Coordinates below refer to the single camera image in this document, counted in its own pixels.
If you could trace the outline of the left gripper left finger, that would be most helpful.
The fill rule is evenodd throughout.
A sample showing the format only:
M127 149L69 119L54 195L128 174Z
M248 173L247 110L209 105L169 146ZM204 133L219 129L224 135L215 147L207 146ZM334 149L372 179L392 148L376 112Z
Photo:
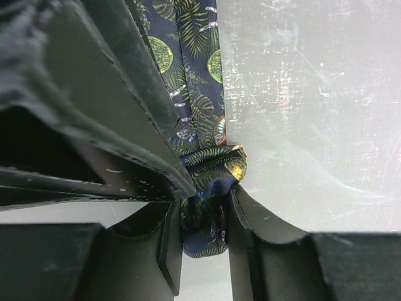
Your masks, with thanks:
M2 300L173 300L179 204L149 203L121 222L1 225Z

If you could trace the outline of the green floral tie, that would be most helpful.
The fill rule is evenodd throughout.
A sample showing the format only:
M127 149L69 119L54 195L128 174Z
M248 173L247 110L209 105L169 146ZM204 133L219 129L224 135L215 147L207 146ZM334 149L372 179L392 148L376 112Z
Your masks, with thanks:
M178 115L169 140L194 182L180 204L184 253L202 258L228 246L231 189L246 175L241 145L226 139L215 1L135 1L157 68Z

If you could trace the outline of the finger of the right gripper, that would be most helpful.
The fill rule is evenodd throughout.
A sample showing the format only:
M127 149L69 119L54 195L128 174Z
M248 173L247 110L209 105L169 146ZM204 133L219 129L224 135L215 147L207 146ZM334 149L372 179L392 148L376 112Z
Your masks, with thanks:
M72 201L170 202L195 193L180 165L126 159L61 134L26 108L1 110L1 206Z
M46 104L54 128L99 147L169 147L143 97L78 1L47 1Z

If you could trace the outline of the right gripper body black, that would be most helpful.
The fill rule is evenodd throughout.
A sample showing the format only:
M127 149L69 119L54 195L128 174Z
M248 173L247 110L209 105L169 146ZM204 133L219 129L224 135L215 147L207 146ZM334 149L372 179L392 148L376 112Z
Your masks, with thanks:
M1 111L23 107L60 132L88 129L94 121L79 112L45 66L45 29L60 1L1 1Z

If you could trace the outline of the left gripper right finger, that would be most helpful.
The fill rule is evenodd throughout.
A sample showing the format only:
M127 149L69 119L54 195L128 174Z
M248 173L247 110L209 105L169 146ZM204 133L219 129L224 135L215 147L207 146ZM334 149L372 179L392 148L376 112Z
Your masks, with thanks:
M398 233L307 232L230 192L234 300L399 300Z

